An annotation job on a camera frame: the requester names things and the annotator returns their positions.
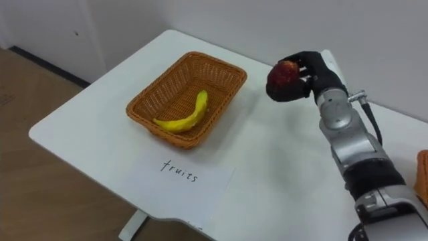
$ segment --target wicker basket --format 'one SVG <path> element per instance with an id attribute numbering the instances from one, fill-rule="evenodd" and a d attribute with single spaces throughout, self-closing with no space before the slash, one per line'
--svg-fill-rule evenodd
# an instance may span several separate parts
<path id="1" fill-rule="evenodd" d="M 420 151 L 417 155 L 415 191 L 428 205 L 428 150 Z"/>
<path id="2" fill-rule="evenodd" d="M 207 137 L 246 79 L 241 68 L 207 54 L 189 52 L 136 96 L 126 113 L 152 134 L 190 149 Z M 189 116 L 201 90 L 208 92 L 208 109 L 190 131 L 173 134 L 153 123 L 153 118 L 167 121 Z"/>

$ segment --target white table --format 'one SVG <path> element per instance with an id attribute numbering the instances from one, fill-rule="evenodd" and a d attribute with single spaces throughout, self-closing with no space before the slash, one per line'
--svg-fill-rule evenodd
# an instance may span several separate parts
<path id="1" fill-rule="evenodd" d="M 221 58 L 248 74 L 210 137 L 190 154 L 176 152 L 125 115 L 128 102 L 189 51 Z M 139 192 L 138 186 L 122 188 L 126 175 L 144 161 L 145 153 L 214 159 L 216 165 L 235 167 L 218 208 L 199 227 L 215 240 L 345 240 L 358 220 L 318 128 L 318 109 L 312 97 L 286 104 L 271 101 L 264 90 L 271 68 L 168 30 L 37 123 L 29 135 L 159 219 L 170 217 L 150 201 L 148 193 Z M 412 185 L 416 154 L 427 148 L 428 124 L 375 104 L 372 109 L 387 153 Z M 144 218 L 144 213 L 137 212 L 133 224 L 125 228 L 129 236 Z"/>

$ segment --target robotic hand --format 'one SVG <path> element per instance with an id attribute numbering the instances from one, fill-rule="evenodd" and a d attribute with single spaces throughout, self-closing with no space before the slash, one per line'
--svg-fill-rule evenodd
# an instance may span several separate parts
<path id="1" fill-rule="evenodd" d="M 420 197 L 405 185 L 382 148 L 381 132 L 362 90 L 349 94 L 344 78 L 328 50 L 300 52 L 278 64 L 297 64 L 296 80 L 289 72 L 268 76 L 267 94 L 275 101 L 287 102 L 314 93 L 320 111 L 320 129 L 330 143 L 332 156 L 355 200 L 360 219 L 348 240 L 428 240 L 428 210 Z M 358 100 L 373 124 L 377 139 L 366 129 L 351 102 Z"/>

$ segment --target banana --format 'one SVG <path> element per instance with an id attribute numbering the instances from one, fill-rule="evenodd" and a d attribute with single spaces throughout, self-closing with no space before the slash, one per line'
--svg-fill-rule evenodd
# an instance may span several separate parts
<path id="1" fill-rule="evenodd" d="M 181 120 L 158 120 L 153 119 L 153 122 L 162 129 L 172 132 L 181 133 L 190 130 L 197 125 L 205 115 L 208 106 L 208 93 L 206 90 L 200 91 L 196 97 L 195 111 L 188 117 Z"/>

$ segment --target white paper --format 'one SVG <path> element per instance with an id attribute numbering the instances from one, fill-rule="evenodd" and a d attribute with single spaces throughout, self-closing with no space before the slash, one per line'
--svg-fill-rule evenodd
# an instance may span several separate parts
<path id="1" fill-rule="evenodd" d="M 127 183 L 138 186 L 151 210 L 167 219 L 179 219 L 203 229 L 213 215 L 233 175 L 234 168 L 202 165 L 179 155 L 142 157 Z"/>

